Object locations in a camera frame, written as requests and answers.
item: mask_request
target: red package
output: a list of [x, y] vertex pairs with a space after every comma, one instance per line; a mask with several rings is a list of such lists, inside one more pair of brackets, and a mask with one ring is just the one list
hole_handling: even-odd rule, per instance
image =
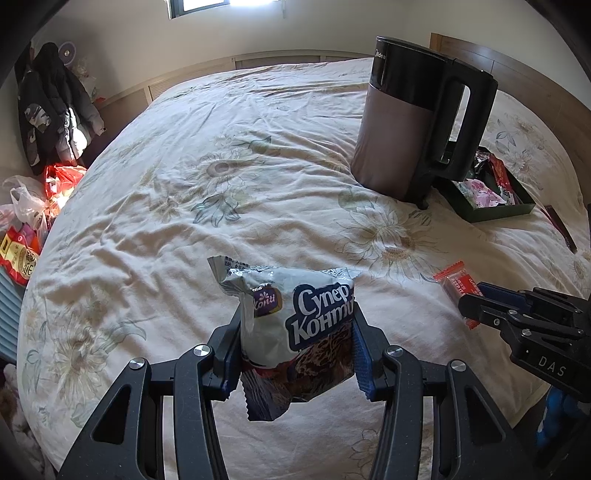
[[488, 157], [488, 161], [491, 163], [492, 172], [495, 176], [495, 182], [501, 190], [501, 197], [503, 197], [508, 205], [517, 204], [517, 195], [513, 191], [509, 177], [507, 176], [507, 170], [502, 160], [496, 158], [492, 153]]
[[0, 264], [8, 275], [19, 285], [26, 285], [38, 259], [39, 251], [28, 247], [25, 236], [10, 227], [0, 245]]
[[[470, 274], [466, 271], [464, 262], [462, 261], [454, 263], [445, 270], [433, 275], [433, 279], [443, 287], [455, 305], [458, 304], [460, 298], [466, 293], [483, 296], [476, 282], [474, 282]], [[468, 325], [470, 330], [473, 330], [480, 325], [480, 322], [466, 319], [466, 325]]]
[[47, 198], [51, 199], [59, 194], [65, 194], [69, 190], [73, 190], [85, 173], [86, 169], [84, 167], [72, 167], [60, 163], [48, 165], [43, 171]]
[[49, 200], [49, 208], [46, 212], [49, 218], [54, 218], [60, 213], [85, 173], [84, 167], [72, 167], [60, 163], [45, 167], [43, 176], [45, 193]]

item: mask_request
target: black jacket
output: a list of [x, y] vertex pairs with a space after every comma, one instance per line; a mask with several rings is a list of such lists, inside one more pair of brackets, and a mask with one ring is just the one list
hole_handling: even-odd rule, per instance
[[27, 160], [39, 175], [48, 164], [75, 164], [105, 124], [78, 78], [58, 55], [57, 45], [46, 43], [19, 83], [19, 120]]

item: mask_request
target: plastic bag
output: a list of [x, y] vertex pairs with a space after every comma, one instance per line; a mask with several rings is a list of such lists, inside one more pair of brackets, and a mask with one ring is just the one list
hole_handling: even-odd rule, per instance
[[56, 217], [70, 198], [74, 188], [86, 173], [84, 167], [59, 163], [48, 165], [43, 171], [45, 192], [49, 200], [49, 216]]
[[14, 213], [13, 205], [0, 205], [0, 235], [4, 235], [6, 231], [15, 226], [18, 222], [17, 216]]
[[31, 195], [26, 187], [12, 189], [10, 197], [16, 217], [35, 230], [39, 243], [43, 246], [49, 233], [45, 217], [47, 202]]
[[86, 90], [86, 93], [90, 97], [90, 101], [94, 102], [97, 95], [96, 78], [90, 75], [86, 58], [82, 58], [76, 62], [72, 67], [72, 73], [80, 80], [84, 90]]
[[26, 188], [33, 196], [43, 200], [44, 202], [47, 200], [47, 195], [45, 193], [43, 184], [40, 181], [29, 177], [23, 177], [22, 175], [8, 177], [6, 180], [4, 180], [4, 182], [2, 182], [2, 187], [8, 191], [23, 187]]

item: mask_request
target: bed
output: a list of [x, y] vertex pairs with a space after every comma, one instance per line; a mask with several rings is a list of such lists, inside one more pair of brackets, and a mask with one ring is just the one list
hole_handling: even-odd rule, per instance
[[[479, 224], [433, 190], [428, 210], [364, 189], [349, 169], [372, 59], [225, 72], [160, 96], [103, 152], [64, 207], [28, 285], [18, 337], [23, 409], [59, 467], [128, 361], [178, 357], [236, 300], [207, 257], [362, 271], [368, 322], [417, 357], [462, 358], [515, 425], [547, 385], [509, 361], [498, 332], [469, 331], [431, 276], [463, 260], [476, 281], [587, 297], [589, 223], [573, 163], [549, 127], [499, 91], [482, 145], [539, 208]], [[367, 479], [382, 420], [354, 378], [273, 423], [249, 423], [241, 387], [215, 403], [230, 478]], [[171, 408], [167, 479], [176, 477]], [[426, 409], [421, 478], [430, 477]]]

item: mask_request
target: red plastic bag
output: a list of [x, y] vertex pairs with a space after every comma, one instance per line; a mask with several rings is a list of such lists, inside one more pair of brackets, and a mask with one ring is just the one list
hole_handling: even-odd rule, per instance
[[45, 193], [49, 200], [49, 217], [56, 217], [60, 213], [85, 173], [84, 167], [72, 167], [60, 163], [45, 167], [43, 177]]

